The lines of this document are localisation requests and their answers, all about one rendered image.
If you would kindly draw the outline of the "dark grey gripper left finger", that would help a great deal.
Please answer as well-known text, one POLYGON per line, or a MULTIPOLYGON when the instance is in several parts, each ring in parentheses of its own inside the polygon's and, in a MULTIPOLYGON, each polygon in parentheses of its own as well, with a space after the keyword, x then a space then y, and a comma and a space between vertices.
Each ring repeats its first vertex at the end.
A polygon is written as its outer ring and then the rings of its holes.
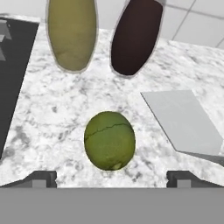
POLYGON ((24 179, 3 185, 3 188, 56 188, 57 172, 56 171, 33 171, 24 179))

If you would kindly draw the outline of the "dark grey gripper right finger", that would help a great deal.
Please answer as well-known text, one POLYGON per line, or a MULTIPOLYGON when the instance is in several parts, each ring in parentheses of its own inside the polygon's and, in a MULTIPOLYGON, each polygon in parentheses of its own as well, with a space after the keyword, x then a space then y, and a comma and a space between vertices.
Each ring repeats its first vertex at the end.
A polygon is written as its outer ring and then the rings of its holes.
POLYGON ((190 171, 168 171, 166 173, 168 188, 202 188, 214 187, 221 188, 217 185, 200 178, 197 178, 190 171))

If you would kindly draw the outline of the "green lime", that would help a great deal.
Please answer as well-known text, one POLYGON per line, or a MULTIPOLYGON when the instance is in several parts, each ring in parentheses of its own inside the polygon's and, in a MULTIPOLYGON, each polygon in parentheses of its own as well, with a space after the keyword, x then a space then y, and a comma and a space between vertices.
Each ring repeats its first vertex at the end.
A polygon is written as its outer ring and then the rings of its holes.
POLYGON ((84 132, 84 147, 89 160, 99 169, 122 169, 134 156, 135 132, 120 113, 104 111, 95 115, 84 132))

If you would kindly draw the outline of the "pale grey flat block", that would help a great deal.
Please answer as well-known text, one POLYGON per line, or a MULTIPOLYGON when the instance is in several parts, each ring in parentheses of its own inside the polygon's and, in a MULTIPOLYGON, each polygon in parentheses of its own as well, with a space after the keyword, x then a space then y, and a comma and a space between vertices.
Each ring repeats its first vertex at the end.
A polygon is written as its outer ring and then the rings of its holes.
POLYGON ((191 90, 144 92, 142 97, 175 151, 224 166, 223 138, 191 90))

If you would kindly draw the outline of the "black hob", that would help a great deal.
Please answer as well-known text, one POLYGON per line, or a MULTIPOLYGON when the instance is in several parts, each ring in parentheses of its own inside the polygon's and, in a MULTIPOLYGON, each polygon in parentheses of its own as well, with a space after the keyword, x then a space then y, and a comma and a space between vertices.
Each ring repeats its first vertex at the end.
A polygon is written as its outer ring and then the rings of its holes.
POLYGON ((38 28, 38 22, 0 17, 0 158, 38 28))

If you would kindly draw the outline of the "olive green bottle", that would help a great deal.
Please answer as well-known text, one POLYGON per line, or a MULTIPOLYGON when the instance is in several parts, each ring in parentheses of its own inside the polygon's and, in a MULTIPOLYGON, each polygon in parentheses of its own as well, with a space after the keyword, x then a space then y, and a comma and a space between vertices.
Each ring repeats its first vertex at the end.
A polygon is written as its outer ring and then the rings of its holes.
POLYGON ((83 71, 95 49, 95 0, 48 0, 47 31, 57 64, 72 73, 83 71))

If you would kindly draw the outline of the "dark brown bottle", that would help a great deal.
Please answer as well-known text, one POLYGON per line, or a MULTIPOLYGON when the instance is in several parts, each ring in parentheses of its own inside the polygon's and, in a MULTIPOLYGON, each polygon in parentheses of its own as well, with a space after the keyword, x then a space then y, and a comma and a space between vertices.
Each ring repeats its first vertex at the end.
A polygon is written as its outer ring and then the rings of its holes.
POLYGON ((120 76, 136 75, 153 53, 166 0, 129 0, 116 25, 110 64, 120 76))

